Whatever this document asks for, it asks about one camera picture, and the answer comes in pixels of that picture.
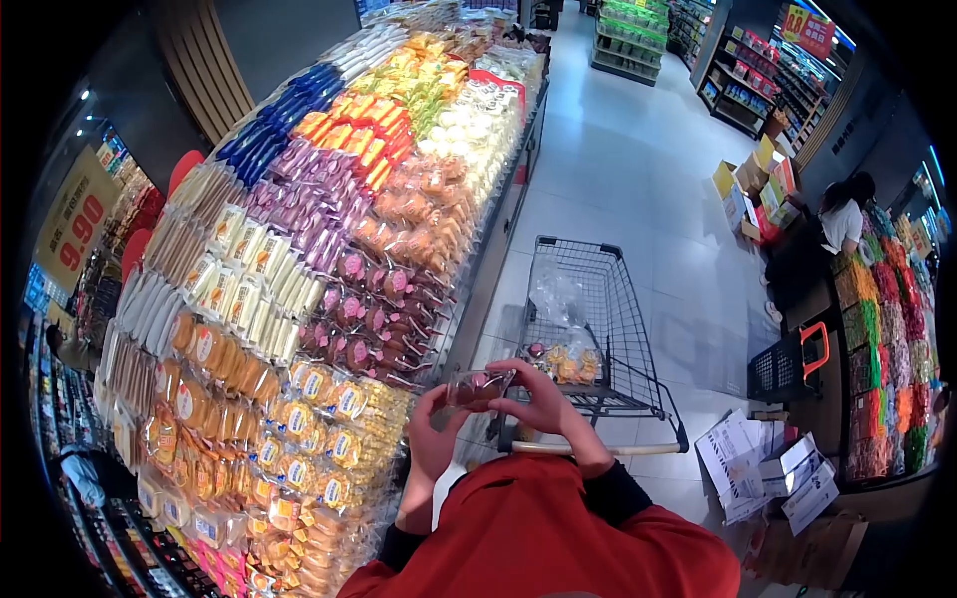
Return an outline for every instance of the orange handle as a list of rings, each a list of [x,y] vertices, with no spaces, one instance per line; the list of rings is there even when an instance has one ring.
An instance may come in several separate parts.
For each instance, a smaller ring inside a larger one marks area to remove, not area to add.
[[[812,364],[804,364],[805,381],[808,380],[808,376],[811,375],[811,372],[815,371],[822,365],[826,364],[828,360],[831,359],[831,346],[828,344],[828,329],[824,326],[823,321],[818,322],[817,324],[815,324],[814,326],[811,326],[810,328],[805,328],[804,330],[801,330],[801,344],[803,345],[804,341],[806,341],[810,335],[814,334],[818,330],[821,331],[821,337],[824,339],[824,357],[822,357],[821,359],[817,360],[816,362]]]

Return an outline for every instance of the shopping cart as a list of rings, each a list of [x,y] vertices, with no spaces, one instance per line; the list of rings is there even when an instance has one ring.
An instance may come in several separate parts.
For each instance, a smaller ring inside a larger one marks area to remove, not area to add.
[[[687,453],[688,436],[671,391],[655,374],[648,334],[621,248],[539,236],[535,241],[535,259],[539,256],[553,258],[562,275],[581,285],[584,305],[578,309],[584,313],[578,313],[577,319],[585,322],[585,330],[602,353],[601,371],[593,385],[561,384],[558,388],[580,413],[590,418],[592,426],[600,417],[647,417],[667,421],[675,433],[675,442],[609,447],[613,454]],[[534,284],[535,280],[529,277],[527,297]],[[532,343],[552,346],[566,333],[565,327],[541,318],[535,303],[527,299],[517,355],[526,356]],[[662,405],[662,391],[668,395],[670,411]],[[518,401],[529,400],[523,388],[511,388],[509,396]],[[518,427],[507,421],[499,413],[487,433],[490,441],[498,436],[500,453],[571,454],[568,445],[519,440]]]
[[[817,347],[806,341],[820,332],[824,357],[817,359]],[[820,321],[810,328],[791,331],[747,365],[747,398],[766,403],[784,403],[819,394],[817,370],[831,358],[828,330]]]

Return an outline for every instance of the person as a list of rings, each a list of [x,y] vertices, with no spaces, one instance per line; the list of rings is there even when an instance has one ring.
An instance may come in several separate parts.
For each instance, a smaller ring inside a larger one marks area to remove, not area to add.
[[[574,458],[512,454],[461,477],[433,531],[433,489],[452,459],[468,411],[443,432],[431,414],[445,385],[412,411],[412,464],[399,512],[378,558],[357,569],[340,598],[388,596],[734,596],[740,564],[715,535],[652,503],[588,421],[547,375],[520,359],[531,402],[500,398],[489,409],[565,437]]]
[[[102,508],[108,498],[128,500],[137,496],[136,477],[122,463],[82,443],[63,447],[47,470],[56,467],[70,478],[88,507]]]
[[[97,366],[100,365],[100,352],[89,343],[81,341],[79,335],[64,339],[59,324],[47,326],[46,335],[50,351],[64,365],[75,370],[96,372]]]
[[[830,271],[838,253],[850,257],[857,250],[864,224],[861,209],[874,197],[874,179],[867,172],[831,183],[821,197],[817,215],[768,262],[761,284],[770,286],[774,301],[765,310],[780,323],[782,312],[791,309]]]

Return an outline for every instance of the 8.8 price sign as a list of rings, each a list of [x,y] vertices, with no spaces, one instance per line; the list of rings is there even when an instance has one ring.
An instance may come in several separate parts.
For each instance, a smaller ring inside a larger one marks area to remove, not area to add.
[[[100,241],[104,216],[120,192],[100,160],[85,147],[56,193],[37,240],[34,260],[60,287],[72,289]]]

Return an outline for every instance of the white tile floor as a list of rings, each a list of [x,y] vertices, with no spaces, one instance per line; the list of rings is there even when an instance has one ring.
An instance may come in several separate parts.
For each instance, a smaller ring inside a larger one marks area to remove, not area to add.
[[[567,2],[552,36],[542,152],[473,366],[516,348],[537,235],[617,245],[657,375],[693,443],[729,410],[747,410],[747,361],[777,338],[764,314],[760,258],[728,228],[710,180],[719,160],[739,164],[756,143],[708,116],[675,55],[663,57],[655,87],[591,69],[593,35],[593,19]],[[674,441],[654,419],[602,420],[596,429],[609,445]],[[463,430],[458,462],[495,455],[464,440],[482,432],[479,421]],[[694,447],[625,461],[653,500],[722,531]]]

